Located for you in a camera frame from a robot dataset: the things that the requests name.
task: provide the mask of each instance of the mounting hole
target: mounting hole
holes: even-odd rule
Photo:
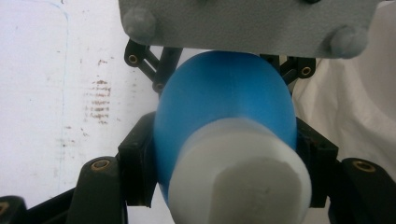
[[[361,171],[367,172],[367,173],[373,173],[375,172],[375,167],[370,164],[367,163],[365,161],[353,161],[352,164],[358,168]]]
[[[108,161],[108,160],[99,160],[99,161],[94,162],[94,163],[91,165],[91,169],[92,169],[93,171],[104,170],[104,169],[107,168],[107,166],[108,166],[109,164],[110,164],[110,161]]]
[[[137,57],[135,56],[135,55],[129,55],[129,57],[128,57],[128,61],[131,63],[131,64],[137,64]]]
[[[305,67],[305,68],[303,68],[303,70],[301,70],[301,74],[303,76],[308,76],[309,74],[311,74],[311,72],[312,72],[312,69],[310,67]]]
[[[165,86],[162,83],[157,83],[157,85],[155,85],[155,90],[162,91],[164,87]]]

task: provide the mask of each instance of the dark stain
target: dark stain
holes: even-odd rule
[[[91,118],[94,119],[102,119],[102,118],[108,118],[108,114],[90,114]]]
[[[96,87],[96,90],[97,91],[111,91],[111,88],[109,88],[109,87],[103,87],[103,88]]]
[[[110,110],[110,108],[108,108],[108,107],[97,107],[94,109],[94,111],[109,111],[109,110]]]
[[[105,60],[99,60],[99,62],[98,62],[98,66],[101,64],[101,63],[107,63]]]
[[[103,80],[99,80],[99,81],[96,82],[96,84],[102,85],[102,84],[107,84],[107,82],[106,82],[106,81],[103,81]]]
[[[109,105],[109,101],[92,101],[93,105]]]

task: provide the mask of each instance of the white plastic cap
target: white plastic cap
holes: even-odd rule
[[[221,119],[195,132],[169,186],[176,224],[301,223],[310,199],[298,155],[249,119]]]

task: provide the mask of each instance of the gray metal plate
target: gray metal plate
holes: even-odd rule
[[[153,15],[155,34],[143,40],[128,34],[141,44],[336,58],[330,48],[335,32],[346,26],[368,29],[379,2],[120,0],[120,14],[125,30],[131,23],[125,14],[131,8]]]

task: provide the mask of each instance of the white cloth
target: white cloth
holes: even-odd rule
[[[339,159],[375,162],[396,179],[396,3],[380,7],[366,51],[351,60],[321,60],[297,82],[297,116],[340,147]]]

